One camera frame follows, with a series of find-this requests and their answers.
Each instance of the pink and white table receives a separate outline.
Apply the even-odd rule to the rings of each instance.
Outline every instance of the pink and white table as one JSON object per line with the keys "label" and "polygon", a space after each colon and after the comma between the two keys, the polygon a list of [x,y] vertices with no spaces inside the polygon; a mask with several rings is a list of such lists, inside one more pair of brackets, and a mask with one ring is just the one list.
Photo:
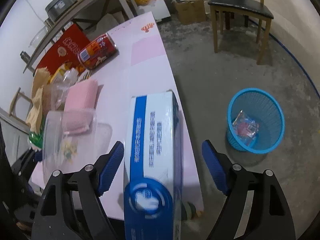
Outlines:
{"label": "pink and white table", "polygon": [[[108,153],[116,141],[125,143],[128,109],[132,96],[172,90],[180,107],[182,121],[182,200],[193,203],[197,211],[203,211],[202,194],[188,128],[171,67],[152,13],[130,19],[108,33],[117,45],[119,55],[108,63],[102,63],[105,66],[100,67],[92,76],[98,80],[99,85],[103,85],[96,106],[98,122],[107,123],[112,128],[108,150],[101,154]],[[35,184],[44,187],[41,172],[42,166],[38,164],[31,179]],[[100,197],[107,216],[121,220],[124,219],[123,174],[122,162],[110,190]]]}

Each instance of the gray floor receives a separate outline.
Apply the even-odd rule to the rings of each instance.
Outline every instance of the gray floor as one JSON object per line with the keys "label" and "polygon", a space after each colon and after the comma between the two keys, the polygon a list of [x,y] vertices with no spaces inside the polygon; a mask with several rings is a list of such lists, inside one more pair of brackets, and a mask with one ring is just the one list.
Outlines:
{"label": "gray floor", "polygon": [[[271,38],[264,65],[256,65],[257,27],[249,23],[249,28],[245,28],[240,16],[231,20],[230,31],[218,34],[217,54],[213,52],[209,21],[181,25],[173,16],[171,22],[160,24],[159,29],[190,132],[205,206],[202,217],[183,223],[181,239],[206,239],[225,201],[201,155],[205,139],[210,139],[218,151],[227,153],[232,162],[247,170],[274,171],[299,237],[320,209],[320,101],[307,77]],[[229,101],[247,87],[273,95],[284,112],[284,139],[267,155],[237,152],[225,142]],[[244,233],[248,213],[247,207],[237,236]]]}

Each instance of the beige wall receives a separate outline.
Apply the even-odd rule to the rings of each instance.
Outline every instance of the beige wall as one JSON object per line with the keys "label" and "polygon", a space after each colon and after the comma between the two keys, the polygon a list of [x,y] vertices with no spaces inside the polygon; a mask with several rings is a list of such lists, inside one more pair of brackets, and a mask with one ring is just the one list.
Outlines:
{"label": "beige wall", "polygon": [[310,0],[265,0],[271,33],[305,68],[320,92],[320,16]]}

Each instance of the blue gripper pad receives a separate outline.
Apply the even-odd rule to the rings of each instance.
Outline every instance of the blue gripper pad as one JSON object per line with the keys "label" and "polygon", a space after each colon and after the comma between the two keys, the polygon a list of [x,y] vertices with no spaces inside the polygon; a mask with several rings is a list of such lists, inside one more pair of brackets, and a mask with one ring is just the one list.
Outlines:
{"label": "blue gripper pad", "polygon": [[217,189],[222,191],[224,195],[227,195],[229,188],[226,174],[217,159],[215,152],[213,152],[207,141],[202,143],[202,156],[208,166]]}
{"label": "blue gripper pad", "polygon": [[124,145],[121,142],[111,149],[112,154],[99,175],[98,189],[100,195],[108,191],[124,156]]}

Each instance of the barcode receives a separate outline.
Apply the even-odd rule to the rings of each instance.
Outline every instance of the barcode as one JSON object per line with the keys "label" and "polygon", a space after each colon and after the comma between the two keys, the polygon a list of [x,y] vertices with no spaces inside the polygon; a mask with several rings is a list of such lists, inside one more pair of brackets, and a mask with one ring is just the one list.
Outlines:
{"label": "barcode", "polygon": [[84,49],[83,51],[80,52],[80,59],[85,62],[90,58],[90,55],[87,52],[87,49]]}

